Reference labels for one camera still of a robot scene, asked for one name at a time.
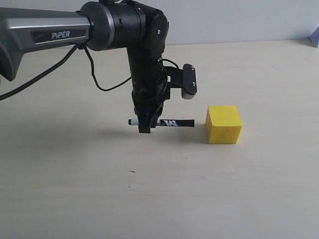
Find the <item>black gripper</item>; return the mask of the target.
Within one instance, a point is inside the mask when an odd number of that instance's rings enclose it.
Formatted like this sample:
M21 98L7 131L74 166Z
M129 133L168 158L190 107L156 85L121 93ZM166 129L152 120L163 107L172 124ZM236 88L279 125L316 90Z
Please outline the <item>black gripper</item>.
M164 102L168 100L168 82L156 84L155 91L140 88L132 90L134 112L138 118L139 133L151 133L157 125L158 118L162 115Z

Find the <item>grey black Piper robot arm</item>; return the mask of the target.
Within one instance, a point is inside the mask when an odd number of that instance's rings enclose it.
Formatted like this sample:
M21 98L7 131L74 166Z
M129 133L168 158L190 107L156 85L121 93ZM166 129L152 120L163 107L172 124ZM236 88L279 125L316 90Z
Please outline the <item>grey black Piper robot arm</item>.
M99 0L76 12L3 7L0 73L15 79L24 54L71 45L85 51L126 48L140 133L162 113L167 73L161 61L169 22L164 13L134 0Z

